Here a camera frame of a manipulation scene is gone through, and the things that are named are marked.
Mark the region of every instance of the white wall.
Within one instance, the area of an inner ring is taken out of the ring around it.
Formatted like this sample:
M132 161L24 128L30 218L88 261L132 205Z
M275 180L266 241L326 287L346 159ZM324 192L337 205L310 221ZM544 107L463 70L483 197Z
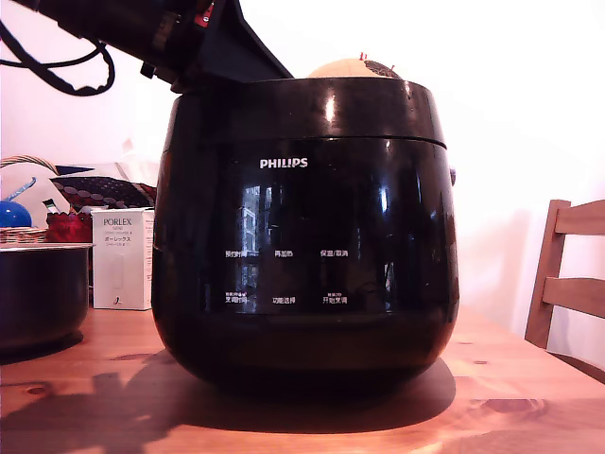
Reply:
M242 5L259 36L297 77L363 51L433 91L458 170L462 303L522 335L548 201L605 198L605 4L242 0ZM6 0L3 20L41 60L71 58L88 49ZM30 152L57 164L113 161L130 139L141 154L157 159L173 95L162 82L139 76L137 61L113 54L115 88L86 100L3 68L3 154ZM102 81L103 71L102 64L89 65L76 80ZM598 240L568 241L563 274L605 277L605 244ZM605 344L604 327L602 321L558 311L551 347L605 366L599 347Z

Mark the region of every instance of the black rice cooker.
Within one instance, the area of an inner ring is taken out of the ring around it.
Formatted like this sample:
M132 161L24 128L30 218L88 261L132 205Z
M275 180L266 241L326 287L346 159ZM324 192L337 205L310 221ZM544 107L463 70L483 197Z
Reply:
M206 83L175 102L158 191L153 314L191 373L385 388L450 339L452 181L423 86Z

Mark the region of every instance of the patterned fabric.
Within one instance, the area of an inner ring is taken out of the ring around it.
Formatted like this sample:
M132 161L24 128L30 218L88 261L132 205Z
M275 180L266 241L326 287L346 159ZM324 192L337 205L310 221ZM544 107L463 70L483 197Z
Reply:
M58 177L51 181L76 212L84 206L152 208L157 196L155 187L111 177Z

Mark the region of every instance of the blue object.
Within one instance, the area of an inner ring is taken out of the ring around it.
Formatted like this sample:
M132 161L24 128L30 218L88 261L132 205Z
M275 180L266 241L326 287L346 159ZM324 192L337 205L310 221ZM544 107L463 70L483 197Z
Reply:
M16 201L0 201L0 227L31 227L31 216Z

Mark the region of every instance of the wooden chair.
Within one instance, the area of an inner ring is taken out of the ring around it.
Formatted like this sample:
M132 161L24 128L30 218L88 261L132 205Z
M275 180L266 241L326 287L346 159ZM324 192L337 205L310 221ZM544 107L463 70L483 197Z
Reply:
M559 277L566 235L605 235L605 201L573 207L569 201L550 201L526 329L526 341L544 349L554 306L605 318L605 281ZM605 372L596 366L567 355L551 355L605 383Z

